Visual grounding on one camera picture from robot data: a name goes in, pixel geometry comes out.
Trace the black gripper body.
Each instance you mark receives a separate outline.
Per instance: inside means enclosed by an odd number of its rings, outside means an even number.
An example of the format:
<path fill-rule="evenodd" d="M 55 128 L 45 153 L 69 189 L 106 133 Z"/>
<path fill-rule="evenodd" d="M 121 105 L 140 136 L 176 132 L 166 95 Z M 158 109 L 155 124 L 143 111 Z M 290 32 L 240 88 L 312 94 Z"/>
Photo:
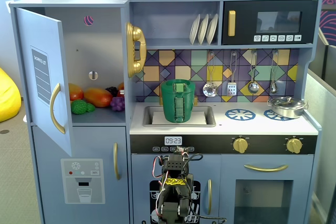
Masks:
<path fill-rule="evenodd" d="M 194 176 L 189 169 L 188 153 L 172 153 L 163 156 L 163 180 L 168 178 L 193 180 Z"/>

